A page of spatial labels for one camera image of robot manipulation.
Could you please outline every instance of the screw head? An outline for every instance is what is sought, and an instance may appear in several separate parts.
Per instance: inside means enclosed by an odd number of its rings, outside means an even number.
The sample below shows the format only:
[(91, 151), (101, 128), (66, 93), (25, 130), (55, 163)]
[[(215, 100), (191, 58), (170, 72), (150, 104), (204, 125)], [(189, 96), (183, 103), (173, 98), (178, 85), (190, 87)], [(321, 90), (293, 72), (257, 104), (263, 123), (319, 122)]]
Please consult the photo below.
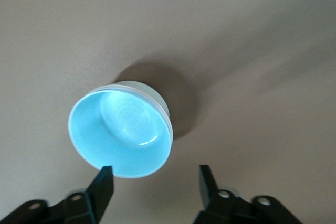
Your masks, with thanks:
[(34, 203), (28, 207), (29, 210), (35, 210), (41, 206), (41, 203)]
[(227, 192), (227, 191), (220, 191), (218, 193), (222, 198), (229, 198), (230, 197), (230, 194)]
[(264, 197), (258, 198), (258, 202), (260, 204), (264, 205), (264, 206), (270, 206), (271, 205), (271, 202), (268, 199), (264, 198)]
[(73, 197), (71, 198), (71, 200), (72, 200), (72, 201), (76, 201), (76, 200), (79, 200), (79, 199), (81, 199), (81, 198), (82, 198), (81, 195), (75, 195), (75, 196), (73, 196)]

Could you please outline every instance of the cup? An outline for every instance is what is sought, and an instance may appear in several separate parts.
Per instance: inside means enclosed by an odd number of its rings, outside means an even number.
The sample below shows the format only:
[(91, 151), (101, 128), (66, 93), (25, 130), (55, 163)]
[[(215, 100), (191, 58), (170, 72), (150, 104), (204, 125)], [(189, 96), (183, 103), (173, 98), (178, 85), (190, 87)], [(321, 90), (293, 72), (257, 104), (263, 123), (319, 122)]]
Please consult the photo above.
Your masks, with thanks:
[(120, 81), (92, 90), (72, 108), (69, 135), (92, 166), (112, 165), (113, 174), (139, 178), (167, 161), (173, 128), (167, 104), (154, 89)]

